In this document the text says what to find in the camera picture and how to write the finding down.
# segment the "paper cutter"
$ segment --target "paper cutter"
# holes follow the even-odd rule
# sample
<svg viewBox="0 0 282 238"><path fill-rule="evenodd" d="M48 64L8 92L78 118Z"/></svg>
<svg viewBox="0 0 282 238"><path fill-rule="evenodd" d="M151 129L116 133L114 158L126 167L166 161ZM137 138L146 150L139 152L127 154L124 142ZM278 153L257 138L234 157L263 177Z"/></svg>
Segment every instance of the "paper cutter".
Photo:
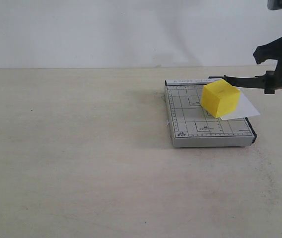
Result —
<svg viewBox="0 0 282 238"><path fill-rule="evenodd" d="M217 79L167 80L165 97L174 147L250 146L257 135L248 118L221 120L200 106L202 88Z"/></svg>

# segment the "yellow cube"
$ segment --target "yellow cube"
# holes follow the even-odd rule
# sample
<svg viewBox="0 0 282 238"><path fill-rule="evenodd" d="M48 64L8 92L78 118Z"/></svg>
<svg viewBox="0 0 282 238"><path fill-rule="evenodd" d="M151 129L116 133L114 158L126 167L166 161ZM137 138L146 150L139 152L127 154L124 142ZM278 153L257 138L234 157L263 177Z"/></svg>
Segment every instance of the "yellow cube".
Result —
<svg viewBox="0 0 282 238"><path fill-rule="evenodd" d="M201 106L219 118L235 111L240 94L240 90L221 79L203 87Z"/></svg>

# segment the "white table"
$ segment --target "white table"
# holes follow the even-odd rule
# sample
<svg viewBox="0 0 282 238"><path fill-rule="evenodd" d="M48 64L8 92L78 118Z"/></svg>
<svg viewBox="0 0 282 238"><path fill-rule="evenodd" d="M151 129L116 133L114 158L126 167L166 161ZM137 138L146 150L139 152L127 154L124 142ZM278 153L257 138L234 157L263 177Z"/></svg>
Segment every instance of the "white table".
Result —
<svg viewBox="0 0 282 238"><path fill-rule="evenodd" d="M0 238L281 238L282 90L247 148L174 149L163 101L266 69L0 70Z"/></svg>

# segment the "white paper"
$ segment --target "white paper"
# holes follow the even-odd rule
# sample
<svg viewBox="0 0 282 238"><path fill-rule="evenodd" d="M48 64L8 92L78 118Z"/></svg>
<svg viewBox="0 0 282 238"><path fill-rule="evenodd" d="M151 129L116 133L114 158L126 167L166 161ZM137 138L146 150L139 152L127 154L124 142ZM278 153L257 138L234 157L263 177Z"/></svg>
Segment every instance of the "white paper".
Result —
<svg viewBox="0 0 282 238"><path fill-rule="evenodd" d="M252 105L252 103L247 99L247 97L241 92L239 103L236 110L232 113L226 114L221 118L221 120L231 120L238 118L249 118L253 116L258 116L260 113Z"/></svg>

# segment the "white wall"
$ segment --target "white wall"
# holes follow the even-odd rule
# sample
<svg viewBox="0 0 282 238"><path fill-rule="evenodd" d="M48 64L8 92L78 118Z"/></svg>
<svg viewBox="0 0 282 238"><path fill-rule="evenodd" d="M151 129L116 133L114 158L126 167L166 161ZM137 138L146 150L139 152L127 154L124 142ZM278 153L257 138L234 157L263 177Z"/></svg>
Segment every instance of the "white wall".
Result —
<svg viewBox="0 0 282 238"><path fill-rule="evenodd" d="M0 0L0 68L253 65L267 0Z"/></svg>

